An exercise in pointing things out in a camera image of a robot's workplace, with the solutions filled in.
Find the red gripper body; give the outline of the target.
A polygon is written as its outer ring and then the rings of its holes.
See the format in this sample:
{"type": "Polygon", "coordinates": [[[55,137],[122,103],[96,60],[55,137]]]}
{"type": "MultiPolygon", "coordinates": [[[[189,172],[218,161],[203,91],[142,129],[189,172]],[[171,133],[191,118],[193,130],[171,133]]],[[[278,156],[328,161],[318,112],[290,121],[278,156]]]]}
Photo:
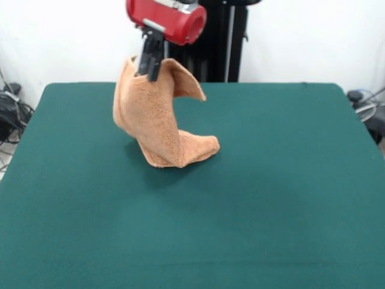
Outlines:
{"type": "Polygon", "coordinates": [[[126,12],[135,26],[152,30],[179,46],[193,44],[206,25],[206,9],[197,1],[127,0],[126,12]]]}

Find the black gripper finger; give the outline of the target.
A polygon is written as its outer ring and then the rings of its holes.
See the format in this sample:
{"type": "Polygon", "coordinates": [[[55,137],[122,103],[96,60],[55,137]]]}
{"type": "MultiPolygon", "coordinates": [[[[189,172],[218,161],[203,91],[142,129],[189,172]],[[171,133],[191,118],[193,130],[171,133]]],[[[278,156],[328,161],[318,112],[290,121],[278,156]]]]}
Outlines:
{"type": "Polygon", "coordinates": [[[144,37],[143,50],[142,50],[140,62],[138,65],[139,75],[148,74],[150,69],[150,61],[153,53],[153,47],[154,47],[153,31],[145,30],[143,37],[144,37]]]}
{"type": "Polygon", "coordinates": [[[150,82],[155,82],[158,79],[161,61],[164,58],[164,37],[160,33],[153,32],[148,36],[148,39],[148,80],[150,82]]]}

